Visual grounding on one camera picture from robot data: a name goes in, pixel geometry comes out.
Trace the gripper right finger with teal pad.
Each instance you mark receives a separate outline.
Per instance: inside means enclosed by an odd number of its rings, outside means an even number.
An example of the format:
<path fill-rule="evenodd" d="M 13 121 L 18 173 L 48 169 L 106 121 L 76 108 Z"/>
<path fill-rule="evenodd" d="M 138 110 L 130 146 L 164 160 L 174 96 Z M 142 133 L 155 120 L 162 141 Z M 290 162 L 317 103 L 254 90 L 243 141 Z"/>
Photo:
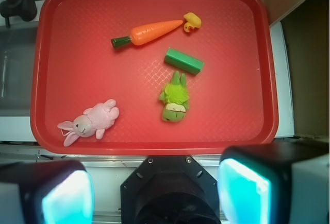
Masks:
<path fill-rule="evenodd" d="M 218 192 L 230 223 L 329 223 L 329 144 L 230 146 Z"/>

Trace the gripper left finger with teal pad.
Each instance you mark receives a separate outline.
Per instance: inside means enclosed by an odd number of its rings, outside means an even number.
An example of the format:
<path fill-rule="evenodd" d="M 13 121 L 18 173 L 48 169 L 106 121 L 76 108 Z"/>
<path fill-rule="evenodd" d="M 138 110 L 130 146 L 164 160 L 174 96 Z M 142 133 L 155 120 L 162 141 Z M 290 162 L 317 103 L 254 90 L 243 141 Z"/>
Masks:
<path fill-rule="evenodd" d="M 94 190 L 79 161 L 1 164 L 1 223 L 92 223 Z"/>

